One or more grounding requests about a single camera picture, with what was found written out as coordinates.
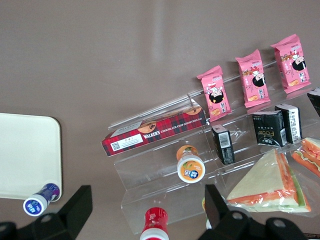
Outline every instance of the black juice box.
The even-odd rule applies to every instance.
[[[320,88],[317,87],[314,90],[308,92],[306,95],[310,99],[314,109],[316,110],[316,113],[320,117]]]
[[[257,111],[252,114],[258,144],[283,147],[287,143],[282,112]]]
[[[295,144],[302,139],[300,109],[289,104],[275,105],[274,110],[280,110],[283,116],[286,140]]]
[[[218,157],[223,164],[235,162],[234,148],[232,146],[230,132],[222,125],[212,126],[212,135]]]

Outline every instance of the orange yogurt bottle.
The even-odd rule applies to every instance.
[[[176,153],[179,178],[189,184],[199,182],[206,173],[206,167],[199,157],[198,150],[192,145],[184,145]]]

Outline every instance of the qr code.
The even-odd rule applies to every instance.
[[[116,151],[118,149],[120,149],[119,143],[118,142],[114,142],[111,144],[113,151]]]

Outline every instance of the sandwich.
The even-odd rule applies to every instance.
[[[230,205],[250,212],[311,210],[284,154],[264,154],[227,197]]]
[[[320,178],[320,140],[307,137],[301,145],[292,154],[293,159]]]

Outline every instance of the pink snack package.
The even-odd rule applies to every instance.
[[[222,69],[218,65],[197,76],[202,82],[206,102],[209,108],[210,122],[231,113],[222,74]]]
[[[255,50],[248,56],[236,57],[235,59],[239,63],[245,107],[251,108],[269,102],[270,98],[259,50]]]
[[[304,52],[296,34],[271,45],[280,71],[284,91],[289,94],[310,85]]]

